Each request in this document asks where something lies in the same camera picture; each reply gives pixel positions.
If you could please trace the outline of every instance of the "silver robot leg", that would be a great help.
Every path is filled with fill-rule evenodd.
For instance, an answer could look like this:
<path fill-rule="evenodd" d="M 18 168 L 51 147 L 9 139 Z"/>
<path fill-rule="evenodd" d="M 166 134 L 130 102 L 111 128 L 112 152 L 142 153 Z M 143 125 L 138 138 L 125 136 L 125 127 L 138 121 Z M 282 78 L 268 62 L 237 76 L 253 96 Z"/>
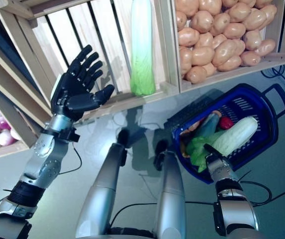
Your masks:
<path fill-rule="evenodd" d="M 109 226 L 114 204 L 119 168 L 124 163 L 126 150 L 114 143 L 85 199 L 76 238 L 104 235 Z"/>
<path fill-rule="evenodd" d="M 185 239 L 186 208 L 180 168 L 174 153 L 162 154 L 163 188 L 157 204 L 155 234 L 158 239 Z"/>

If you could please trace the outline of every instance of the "gray floor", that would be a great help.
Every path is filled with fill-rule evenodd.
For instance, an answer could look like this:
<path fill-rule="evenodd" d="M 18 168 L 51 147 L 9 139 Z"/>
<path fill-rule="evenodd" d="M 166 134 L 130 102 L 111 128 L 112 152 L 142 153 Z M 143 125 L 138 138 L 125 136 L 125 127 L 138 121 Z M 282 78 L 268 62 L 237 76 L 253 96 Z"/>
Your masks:
<path fill-rule="evenodd" d="M 123 206 L 132 203 L 156 202 L 160 188 L 160 174 L 152 166 L 152 157 L 156 142 L 165 137 L 162 130 L 167 118 L 174 115 L 211 89 L 226 92 L 239 83 L 248 83 L 263 91 L 273 83 L 285 84 L 279 79 L 265 79 L 260 73 L 250 74 L 214 86 L 194 90 L 176 97 L 144 105 L 140 108 L 101 117 L 95 122 L 78 128 L 81 135 L 75 144 L 83 158 L 83 166 L 77 172 L 59 176 L 46 190 L 35 216 L 30 220 L 33 228 L 32 239 L 71 239 L 87 191 L 102 165 L 108 148 L 115 141 L 121 127 L 127 126 L 136 132 L 136 140 L 129 149 L 127 163 L 121 168 L 116 203 L 113 215 Z M 275 108 L 280 111 L 278 97 L 271 98 Z M 248 170 L 246 177 L 263 183 L 271 188 L 273 195 L 285 191 L 285 115 L 279 119 L 279 139 L 271 148 L 260 154 L 237 172 L 239 175 Z M 0 198 L 6 196 L 2 189 L 11 189 L 19 179 L 31 151 L 17 153 L 0 158 Z M 62 170 L 78 166 L 78 160 L 70 147 L 63 161 Z M 186 200 L 208 201 L 216 199 L 213 185 L 206 185 L 195 179 L 181 167 Z M 247 195 L 253 201 L 264 200 L 266 192 L 262 189 L 244 185 Z M 214 230 L 212 206 L 187 205 L 187 238 L 219 238 Z M 285 196 L 262 207 L 256 208 L 261 231 L 270 239 L 285 238 Z M 155 207 L 138 206 L 125 210 L 119 215 L 115 226 L 137 227 L 151 230 L 154 224 Z"/>

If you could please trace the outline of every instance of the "robot forearm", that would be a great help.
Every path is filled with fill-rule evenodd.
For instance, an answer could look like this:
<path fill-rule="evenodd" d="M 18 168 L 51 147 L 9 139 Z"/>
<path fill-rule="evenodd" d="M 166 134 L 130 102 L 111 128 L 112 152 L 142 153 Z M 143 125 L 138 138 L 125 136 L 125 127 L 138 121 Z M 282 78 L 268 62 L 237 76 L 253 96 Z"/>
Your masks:
<path fill-rule="evenodd" d="M 73 121 L 63 115 L 53 116 L 46 124 L 18 183 L 0 204 L 0 238 L 12 238 L 8 235 L 9 230 L 13 232 L 13 238 L 18 238 L 29 225 L 26 219 L 33 216 L 45 189 L 60 172 L 69 140 L 78 138 L 74 131 Z"/>
<path fill-rule="evenodd" d="M 211 152 L 206 161 L 218 198 L 213 213 L 215 230 L 229 239 L 263 239 L 258 232 L 254 208 L 244 194 L 237 175 L 214 148 L 209 145 L 204 147 Z"/>

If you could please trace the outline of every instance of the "robot finger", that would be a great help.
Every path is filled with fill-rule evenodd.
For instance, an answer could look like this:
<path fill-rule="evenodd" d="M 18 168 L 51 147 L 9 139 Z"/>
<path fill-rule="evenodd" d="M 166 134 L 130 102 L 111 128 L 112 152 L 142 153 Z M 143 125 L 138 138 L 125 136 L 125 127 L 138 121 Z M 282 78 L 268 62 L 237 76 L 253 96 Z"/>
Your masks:
<path fill-rule="evenodd" d="M 78 56 L 72 61 L 70 64 L 67 72 L 70 73 L 72 76 L 78 75 L 80 69 L 81 69 L 81 63 L 86 59 L 86 56 L 92 51 L 92 47 L 90 45 L 87 45 L 84 49 L 81 50 L 81 52 L 78 54 Z"/>
<path fill-rule="evenodd" d="M 87 81 L 87 84 L 86 84 L 87 92 L 90 92 L 92 90 L 95 84 L 95 80 L 97 80 L 98 77 L 100 76 L 102 76 L 102 70 L 96 71 L 93 75 L 90 75 L 90 73 L 88 72 L 89 80 Z"/>
<path fill-rule="evenodd" d="M 86 75 L 87 75 L 87 69 L 98 58 L 98 56 L 99 56 L 98 53 L 95 52 L 92 55 L 90 55 L 87 58 L 87 60 L 82 64 L 81 70 L 80 70 L 77 78 L 80 79 L 83 84 L 86 84 L 84 81 L 85 81 L 85 78 L 86 78 Z"/>
<path fill-rule="evenodd" d="M 81 52 L 78 54 L 78 56 L 76 56 L 75 59 L 78 59 L 80 62 L 82 62 L 83 60 L 85 60 L 86 56 L 93 50 L 92 46 L 87 45 L 85 46 Z"/>
<path fill-rule="evenodd" d="M 109 100 L 113 91 L 114 91 L 114 86 L 107 85 L 105 88 L 95 93 L 94 100 L 98 102 L 100 105 L 104 105 Z"/>
<path fill-rule="evenodd" d="M 100 67 L 102 67 L 102 62 L 97 61 L 89 68 L 88 72 L 93 75 Z"/>

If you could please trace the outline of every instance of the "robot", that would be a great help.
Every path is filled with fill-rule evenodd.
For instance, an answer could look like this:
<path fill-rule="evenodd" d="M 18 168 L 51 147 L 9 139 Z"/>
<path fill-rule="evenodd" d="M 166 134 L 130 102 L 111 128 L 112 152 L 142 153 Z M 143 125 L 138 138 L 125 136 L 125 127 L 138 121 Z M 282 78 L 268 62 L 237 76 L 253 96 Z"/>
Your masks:
<path fill-rule="evenodd" d="M 58 81 L 51 99 L 53 117 L 46 123 L 33 147 L 18 183 L 0 204 L 0 239 L 26 239 L 37 203 L 61 169 L 70 142 L 79 140 L 73 123 L 85 111 L 104 105 L 114 87 L 91 93 L 95 80 L 102 75 L 98 54 L 88 45 L 71 63 Z M 91 186 L 79 216 L 76 239 L 185 239 L 186 209 L 182 177 L 175 154 L 167 148 L 156 151 L 155 166 L 162 171 L 163 186 L 157 203 L 153 232 L 110 228 L 119 168 L 126 162 L 128 132 L 121 131 Z M 207 167 L 215 182 L 215 229 L 229 239 L 263 239 L 258 231 L 254 209 L 227 160 L 210 145 Z"/>

